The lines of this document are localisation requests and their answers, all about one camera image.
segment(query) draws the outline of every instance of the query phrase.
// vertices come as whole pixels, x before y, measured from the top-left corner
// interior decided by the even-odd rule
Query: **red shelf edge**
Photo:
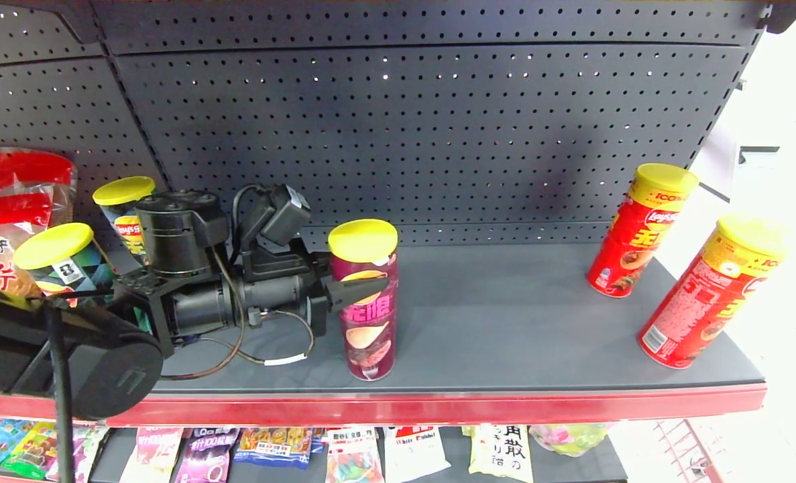
[[[671,419],[753,411],[766,383],[707,388],[428,394],[150,396],[113,427],[148,425],[340,426],[584,423]],[[0,394],[0,417],[54,420],[47,398]]]

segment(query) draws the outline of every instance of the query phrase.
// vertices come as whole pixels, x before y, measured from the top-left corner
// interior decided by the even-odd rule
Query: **store shelf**
[[[468,474],[470,440],[460,435],[459,428],[442,428],[443,447],[449,459],[448,470],[416,480],[418,483],[496,483],[502,479],[486,474]],[[106,443],[100,461],[91,475],[91,483],[116,483],[135,447],[135,430],[116,430]],[[557,455],[530,442],[532,470],[535,483],[619,483],[627,474],[616,455],[612,443],[605,440],[580,458]],[[380,441],[380,458],[384,458]],[[231,464],[228,483],[248,481],[282,481],[284,483],[322,483],[325,480],[325,455],[311,456],[308,470],[264,468],[251,464]],[[2,481],[27,481],[0,476]]]
[[[398,360],[385,379],[349,375],[334,321],[307,361],[267,368],[235,360],[204,379],[160,382],[109,424],[566,423],[759,408],[764,378],[728,336],[686,370],[646,357],[634,334],[673,277],[655,261],[631,297],[610,299],[583,278],[597,249],[400,248]],[[273,321],[251,331],[243,348],[272,357],[297,354],[305,343],[296,324]],[[225,354],[223,346],[196,343],[174,354],[164,372],[202,370]],[[54,404],[0,396],[0,415],[51,419]]]

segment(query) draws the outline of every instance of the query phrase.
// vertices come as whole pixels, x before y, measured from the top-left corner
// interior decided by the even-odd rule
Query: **cable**
[[[229,265],[234,265],[239,256],[239,249],[241,248],[239,247],[239,233],[237,232],[239,229],[239,202],[242,201],[242,197],[248,193],[249,190],[262,191],[263,189],[264,185],[260,183],[246,184],[234,195],[234,204],[232,204],[234,211],[231,212],[231,258],[228,259]]]
[[[72,392],[70,391],[70,367],[64,353],[64,330],[61,314],[52,305],[52,300],[43,303],[46,316],[46,331],[49,335],[49,352],[52,356],[52,379],[54,379],[55,431],[58,440],[58,475],[60,483],[73,483],[76,468],[73,465],[73,416]]]
[[[222,271],[222,276],[225,278],[225,281],[228,282],[228,287],[231,290],[231,294],[234,297],[234,303],[237,306],[237,311],[239,312],[239,337],[235,345],[230,345],[231,352],[229,352],[228,357],[224,358],[222,362],[216,364],[213,369],[202,370],[201,372],[193,372],[191,374],[175,374],[173,376],[159,376],[159,379],[162,381],[191,381],[192,379],[199,379],[201,377],[210,376],[216,374],[219,370],[222,370],[228,363],[234,360],[234,357],[239,352],[239,346],[242,345],[242,339],[245,337],[245,325],[247,325],[247,321],[245,320],[245,309],[243,308],[242,297],[239,296],[239,291],[234,284],[234,280],[231,279],[230,274],[228,273],[228,268],[225,266],[224,262],[222,261],[222,257],[219,256],[216,250],[213,250],[213,257],[216,259],[216,263],[219,266],[219,269]]]
[[[294,314],[293,312],[285,312],[284,310],[270,310],[266,313],[269,314],[281,314],[281,315],[288,315],[290,317],[294,317],[297,321],[302,322],[303,326],[305,326],[306,330],[308,330],[309,336],[309,343],[308,349],[305,349],[305,352],[302,354],[297,354],[295,356],[290,356],[289,358],[280,358],[280,360],[263,360],[262,358],[254,357],[251,354],[246,354],[243,351],[237,351],[238,357],[244,358],[248,362],[252,364],[260,364],[260,365],[284,365],[284,364],[291,364],[296,361],[305,360],[311,351],[315,348],[315,333],[311,330],[311,324],[308,323],[305,319],[300,317],[299,314]],[[233,347],[230,343],[225,342],[224,340],[213,339],[213,337],[201,337],[201,340],[206,340],[207,342],[215,342],[224,345],[225,347]]]

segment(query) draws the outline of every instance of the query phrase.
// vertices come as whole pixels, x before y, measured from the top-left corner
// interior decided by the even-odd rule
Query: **yellow plastic cap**
[[[13,263],[23,270],[51,266],[75,256],[94,239],[94,230],[84,223],[67,223],[37,233],[13,252]]]
[[[132,176],[121,178],[104,184],[94,191],[94,203],[100,206],[122,205],[130,201],[139,201],[156,189],[153,178],[148,176]]]
[[[370,263],[391,256],[398,247],[398,230],[383,220],[354,220],[331,230],[327,242],[339,259]]]
[[[649,162],[636,169],[636,177],[658,189],[673,193],[689,193],[699,186],[695,174],[670,164]]]
[[[749,213],[729,213],[717,220],[722,235],[741,247],[774,259],[788,254],[790,231],[782,224]]]

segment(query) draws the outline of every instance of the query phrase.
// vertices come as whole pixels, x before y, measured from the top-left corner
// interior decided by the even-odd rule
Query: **potato chip can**
[[[699,180],[686,169],[651,162],[636,169],[624,202],[585,278],[609,297],[627,297]]]
[[[339,315],[349,372],[363,381],[382,379],[395,363],[398,230],[382,220],[355,220],[333,229],[328,244],[336,281],[389,279],[385,290]]]
[[[127,250],[142,265],[146,263],[146,253],[135,204],[145,196],[152,195],[155,190],[153,178],[130,176],[100,186],[93,196],[94,203],[103,210]]]
[[[13,253],[13,263],[29,275],[46,296],[61,292],[106,290],[115,272],[84,223],[66,223],[37,233]],[[70,299],[70,306],[105,305],[111,297]]]
[[[666,367],[683,369],[780,266],[787,230],[743,213],[717,222],[700,253],[640,330],[639,346]]]

